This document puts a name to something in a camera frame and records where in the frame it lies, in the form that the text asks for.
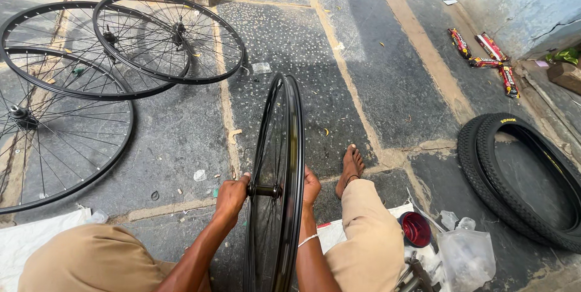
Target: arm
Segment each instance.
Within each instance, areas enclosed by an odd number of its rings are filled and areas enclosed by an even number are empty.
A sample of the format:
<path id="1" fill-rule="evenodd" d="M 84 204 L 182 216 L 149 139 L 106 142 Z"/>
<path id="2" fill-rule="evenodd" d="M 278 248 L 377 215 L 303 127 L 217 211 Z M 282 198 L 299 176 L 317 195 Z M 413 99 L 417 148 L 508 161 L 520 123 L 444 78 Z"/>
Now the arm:
<path id="1" fill-rule="evenodd" d="M 317 233 L 313 204 L 317 199 L 321 183 L 313 171 L 305 166 L 303 213 L 300 222 L 299 243 Z M 300 246 L 296 256 L 296 276 L 300 292 L 341 292 L 323 256 L 321 242 L 312 238 Z"/>
<path id="2" fill-rule="evenodd" d="M 198 290 L 214 253 L 238 221 L 250 178 L 250 173 L 245 173 L 238 181 L 224 181 L 218 191 L 216 212 L 212 220 L 154 292 Z"/>

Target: dry leaf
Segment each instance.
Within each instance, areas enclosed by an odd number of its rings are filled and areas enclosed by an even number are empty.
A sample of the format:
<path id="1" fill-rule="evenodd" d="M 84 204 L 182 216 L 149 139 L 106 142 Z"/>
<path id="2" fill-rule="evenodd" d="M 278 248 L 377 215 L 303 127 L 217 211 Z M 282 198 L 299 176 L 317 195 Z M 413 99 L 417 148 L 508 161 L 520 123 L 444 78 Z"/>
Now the dry leaf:
<path id="1" fill-rule="evenodd" d="M 230 140 L 231 144 L 236 144 L 236 139 L 234 139 L 234 136 L 236 134 L 240 134 L 240 133 L 242 133 L 241 129 L 234 130 L 234 131 L 230 132 L 230 134 L 228 135 L 228 139 Z"/>

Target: white thread bracelet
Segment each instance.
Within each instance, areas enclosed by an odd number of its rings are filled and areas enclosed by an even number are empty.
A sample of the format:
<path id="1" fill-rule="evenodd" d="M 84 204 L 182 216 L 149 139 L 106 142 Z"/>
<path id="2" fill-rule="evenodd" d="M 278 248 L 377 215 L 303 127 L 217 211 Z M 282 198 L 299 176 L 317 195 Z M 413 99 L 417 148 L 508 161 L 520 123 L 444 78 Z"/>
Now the white thread bracelet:
<path id="1" fill-rule="evenodd" d="M 319 233 L 317 233 L 315 235 L 312 235 L 312 236 L 309 236 L 308 238 L 305 238 L 304 241 L 302 241 L 297 248 L 300 248 L 300 246 L 303 245 L 303 244 L 305 244 L 305 242 L 309 241 L 312 238 L 316 238 L 318 236 L 319 236 Z"/>

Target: bare foot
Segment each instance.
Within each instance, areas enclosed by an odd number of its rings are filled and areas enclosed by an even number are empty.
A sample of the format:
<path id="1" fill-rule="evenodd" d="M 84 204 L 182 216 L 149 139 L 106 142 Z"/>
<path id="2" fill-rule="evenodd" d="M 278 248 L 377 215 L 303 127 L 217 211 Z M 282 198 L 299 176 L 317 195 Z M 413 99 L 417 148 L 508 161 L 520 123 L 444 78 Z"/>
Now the bare foot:
<path id="1" fill-rule="evenodd" d="M 343 197 L 343 192 L 345 191 L 347 184 L 361 177 L 364 168 L 365 164 L 363 164 L 363 159 L 361 159 L 359 149 L 357 149 L 354 144 L 349 145 L 349 147 L 347 147 L 347 152 L 343 157 L 343 173 L 335 187 L 335 194 L 339 199 Z"/>

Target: stone floor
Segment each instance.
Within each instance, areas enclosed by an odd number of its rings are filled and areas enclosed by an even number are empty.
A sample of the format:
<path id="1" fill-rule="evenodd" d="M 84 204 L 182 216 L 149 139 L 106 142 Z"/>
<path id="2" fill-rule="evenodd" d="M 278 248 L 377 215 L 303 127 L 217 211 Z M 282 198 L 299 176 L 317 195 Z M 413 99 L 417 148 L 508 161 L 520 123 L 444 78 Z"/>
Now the stone floor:
<path id="1" fill-rule="evenodd" d="M 54 1 L 60 0 L 0 0 L 0 21 Z M 577 266 L 578 256 L 535 244 L 499 221 L 471 190 L 455 150 L 467 116 L 512 112 L 541 127 L 538 116 L 525 98 L 503 95 L 494 70 L 471 69 L 454 50 L 446 29 L 470 28 L 459 16 L 460 5 L 392 1 L 213 0 L 214 10 L 243 38 L 249 62 L 268 62 L 272 73 L 241 69 L 221 83 L 176 86 L 136 101 L 135 137 L 109 173 L 71 197 L 16 214 L 14 221 L 63 214 L 77 204 L 102 209 L 154 257 L 177 261 L 210 220 L 214 189 L 232 168 L 238 175 L 251 169 L 265 96 L 272 76 L 280 72 L 296 76 L 301 88 L 307 164 L 323 182 L 317 223 L 341 218 L 334 186 L 346 146 L 356 143 L 364 154 L 366 177 L 375 182 L 385 207 L 405 203 L 409 189 L 433 218 L 441 210 L 454 211 L 475 219 L 477 230 L 490 232 L 497 272 L 482 291 L 532 291 L 540 281 L 563 277 L 566 268 Z M 413 21 L 402 23 L 406 14 Z M 465 39 L 482 54 L 471 41 L 476 32 L 468 30 L 462 32 Z M 235 129 L 242 134 L 233 146 L 227 134 Z M 518 183 L 545 175 L 518 166 L 523 159 L 534 162 L 518 143 L 498 143 L 496 153 Z M 194 182 L 192 174 L 199 169 L 209 178 Z M 526 189 L 532 204 L 552 189 L 548 178 L 539 182 Z M 154 191 L 160 196 L 156 201 L 150 198 Z M 561 221 L 557 196 L 558 191 L 548 193 L 542 201 L 555 205 L 546 216 Z M 212 262 L 214 291 L 241 290 L 245 216 L 243 211 Z"/>

